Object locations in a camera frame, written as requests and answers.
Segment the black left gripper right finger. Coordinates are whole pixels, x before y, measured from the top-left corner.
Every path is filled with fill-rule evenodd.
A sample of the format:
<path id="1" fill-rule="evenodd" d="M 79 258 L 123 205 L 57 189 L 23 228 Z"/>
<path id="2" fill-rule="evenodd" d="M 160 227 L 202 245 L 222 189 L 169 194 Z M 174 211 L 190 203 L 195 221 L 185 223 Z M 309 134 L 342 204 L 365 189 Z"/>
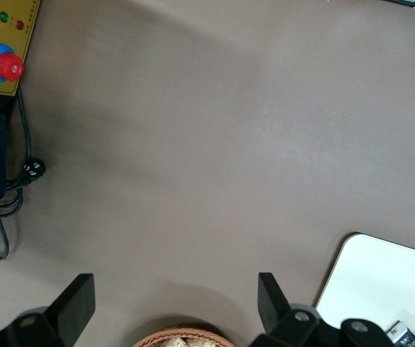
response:
<path id="1" fill-rule="evenodd" d="M 322 346 L 321 316 L 306 304 L 291 304 L 272 273 L 260 273 L 257 309 L 264 333 L 258 346 Z"/>

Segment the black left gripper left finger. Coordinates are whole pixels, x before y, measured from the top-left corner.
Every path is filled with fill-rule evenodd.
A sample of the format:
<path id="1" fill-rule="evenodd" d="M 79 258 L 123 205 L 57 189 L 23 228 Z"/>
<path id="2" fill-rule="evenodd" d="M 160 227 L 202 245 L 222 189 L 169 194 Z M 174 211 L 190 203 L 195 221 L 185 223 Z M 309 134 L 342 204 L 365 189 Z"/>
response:
<path id="1" fill-rule="evenodd" d="M 78 275 L 54 302 L 20 315 L 7 330 L 10 346 L 74 346 L 95 312 L 95 281 Z"/>

